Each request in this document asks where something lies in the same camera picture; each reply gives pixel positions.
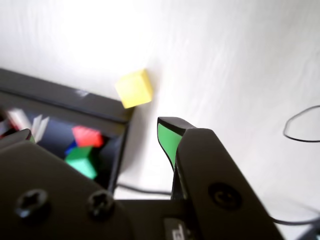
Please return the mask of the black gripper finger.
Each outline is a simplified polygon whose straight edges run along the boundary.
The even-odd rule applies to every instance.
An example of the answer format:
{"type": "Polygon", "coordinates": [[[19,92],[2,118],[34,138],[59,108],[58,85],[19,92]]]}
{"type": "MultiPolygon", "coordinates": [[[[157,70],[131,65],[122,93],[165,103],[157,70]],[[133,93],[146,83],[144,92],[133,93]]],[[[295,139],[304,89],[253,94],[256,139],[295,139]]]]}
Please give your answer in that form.
{"type": "Polygon", "coordinates": [[[181,138],[171,165],[203,240],[283,238],[211,129],[197,128],[179,117],[159,117],[157,127],[181,138]]]}
{"type": "Polygon", "coordinates": [[[130,240],[123,208],[93,180],[31,140],[25,129],[0,141],[3,240],[130,240]]]}

